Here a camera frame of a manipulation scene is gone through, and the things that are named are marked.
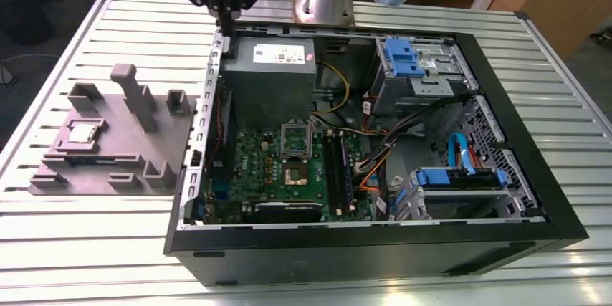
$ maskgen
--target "motherboard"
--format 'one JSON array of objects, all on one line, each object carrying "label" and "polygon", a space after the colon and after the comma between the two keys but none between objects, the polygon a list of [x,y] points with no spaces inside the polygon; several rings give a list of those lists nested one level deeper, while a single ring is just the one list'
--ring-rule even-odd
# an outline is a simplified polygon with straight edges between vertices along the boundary
[{"label": "motherboard", "polygon": [[[212,178],[208,184],[208,195],[215,200],[205,207],[213,214],[211,221],[249,222],[248,215],[263,206],[277,207],[279,213],[304,208],[313,211],[311,216],[319,214],[316,222],[371,220],[371,198],[355,199],[351,176],[333,176],[333,166],[344,166],[349,174],[361,159],[360,139],[344,132],[312,133],[309,126],[289,123],[281,130],[239,131],[233,176]],[[341,143],[336,150],[333,142]],[[347,185],[328,185],[336,180]]]}]

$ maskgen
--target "yellow wire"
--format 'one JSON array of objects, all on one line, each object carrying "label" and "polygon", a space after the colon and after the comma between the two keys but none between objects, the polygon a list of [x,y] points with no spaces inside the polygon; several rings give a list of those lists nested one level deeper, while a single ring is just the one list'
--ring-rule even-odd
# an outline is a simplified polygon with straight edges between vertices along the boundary
[{"label": "yellow wire", "polygon": [[319,61],[317,64],[321,64],[323,66],[327,66],[337,74],[337,76],[340,77],[340,79],[343,80],[343,83],[344,83],[344,99],[343,99],[343,102],[339,105],[336,105],[335,107],[332,107],[331,109],[313,112],[315,114],[321,115],[321,114],[329,114],[329,113],[335,112],[336,110],[339,110],[347,104],[348,95],[349,95],[349,92],[351,92],[351,84],[348,83],[347,77],[344,77],[344,74],[335,68],[335,66],[332,66],[331,64],[328,64],[327,62],[323,62],[323,61]]}]

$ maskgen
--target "slotted metal surface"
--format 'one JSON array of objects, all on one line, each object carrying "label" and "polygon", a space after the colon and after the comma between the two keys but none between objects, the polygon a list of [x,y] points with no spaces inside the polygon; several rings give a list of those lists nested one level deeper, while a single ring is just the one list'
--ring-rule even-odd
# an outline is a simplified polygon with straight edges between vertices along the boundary
[{"label": "slotted metal surface", "polygon": [[[291,21],[289,0],[248,20]],[[612,142],[529,22],[512,14],[356,4],[357,25],[468,32],[480,42],[591,239],[481,277],[204,288],[161,254],[167,196],[31,196],[28,180],[63,124],[75,82],[117,92],[109,69],[139,67],[153,94],[201,91],[215,20],[187,0],[97,0],[0,155],[0,302],[108,305],[595,305],[612,303]]]}]

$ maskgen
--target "power supply label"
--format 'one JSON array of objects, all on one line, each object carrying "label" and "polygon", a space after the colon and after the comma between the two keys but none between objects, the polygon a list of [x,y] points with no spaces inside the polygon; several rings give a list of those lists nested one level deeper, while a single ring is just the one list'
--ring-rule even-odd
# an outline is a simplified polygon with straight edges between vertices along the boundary
[{"label": "power supply label", "polygon": [[252,61],[256,64],[305,64],[304,46],[256,44]]}]

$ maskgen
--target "small circuit board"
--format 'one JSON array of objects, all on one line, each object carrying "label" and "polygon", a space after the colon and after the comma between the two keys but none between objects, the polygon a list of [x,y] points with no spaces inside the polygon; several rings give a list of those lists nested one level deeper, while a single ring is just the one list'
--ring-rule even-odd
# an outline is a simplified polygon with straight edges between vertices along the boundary
[{"label": "small circuit board", "polygon": [[[215,218],[225,224],[240,224],[240,213],[245,207],[260,203],[320,204],[320,221],[369,221],[371,201],[353,202],[351,211],[339,212],[329,208],[327,185],[327,166],[323,133],[304,131],[312,137],[308,140],[291,135],[287,138],[280,130],[244,130],[239,132],[236,144],[235,170],[229,182],[209,181],[211,194],[215,195]],[[360,141],[356,135],[344,136],[347,162],[352,167],[361,159]],[[285,147],[299,147],[309,151],[309,159],[283,158]]]}]

